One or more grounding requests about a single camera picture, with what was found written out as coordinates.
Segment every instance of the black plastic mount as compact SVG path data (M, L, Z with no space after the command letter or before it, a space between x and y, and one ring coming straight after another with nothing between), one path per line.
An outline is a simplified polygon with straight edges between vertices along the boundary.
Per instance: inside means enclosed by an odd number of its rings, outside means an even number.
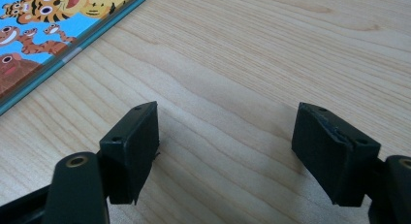
M372 199L372 224L411 223L411 158L378 159L380 144L332 112L300 103L292 149L333 204Z
M292 149L333 204L362 204L379 143L334 113L300 103Z
M156 102L129 110L100 140L105 189L112 204L137 201L158 145Z
M100 140L97 154L63 158L51 185L0 207L0 223L110 223L106 198L136 202L158 146L157 103L136 106Z

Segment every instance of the blue book cover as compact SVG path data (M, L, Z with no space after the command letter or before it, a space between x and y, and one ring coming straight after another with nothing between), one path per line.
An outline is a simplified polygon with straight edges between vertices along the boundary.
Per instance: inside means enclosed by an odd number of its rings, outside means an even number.
M144 0L0 0L0 114Z

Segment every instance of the screw hole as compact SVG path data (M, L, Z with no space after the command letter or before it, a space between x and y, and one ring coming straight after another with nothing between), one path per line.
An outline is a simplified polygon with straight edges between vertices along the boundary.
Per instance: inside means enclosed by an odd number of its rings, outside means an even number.
M76 167L79 167L85 164L87 161L88 161L87 157L80 155L80 156L76 156L76 157L69 159L66 163L66 166L69 168L76 168Z
M111 140L115 143L121 142L121 137L113 137Z
M402 164L405 168L411 170L411 160L410 159L400 159L399 163Z
M359 144L368 144L368 141L364 139L357 139L356 142Z

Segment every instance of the light wood surface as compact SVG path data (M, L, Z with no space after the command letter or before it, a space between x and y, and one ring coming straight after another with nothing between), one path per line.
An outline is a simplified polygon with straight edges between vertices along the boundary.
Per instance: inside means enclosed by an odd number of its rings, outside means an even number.
M157 101L161 155L111 223L367 223L292 152L297 106L411 155L410 70L411 0L147 0L0 116L0 205Z

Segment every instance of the clamp jaw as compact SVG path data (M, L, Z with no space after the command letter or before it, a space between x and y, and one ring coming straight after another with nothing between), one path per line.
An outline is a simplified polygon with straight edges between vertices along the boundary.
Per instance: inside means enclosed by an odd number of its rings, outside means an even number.
M411 158L378 159L380 144L334 113L300 103L292 150L335 205L372 199L370 223L411 223Z
M159 146L157 103L127 112L100 140L100 151L60 160L51 185L0 207L2 223L110 223L112 204L136 202Z

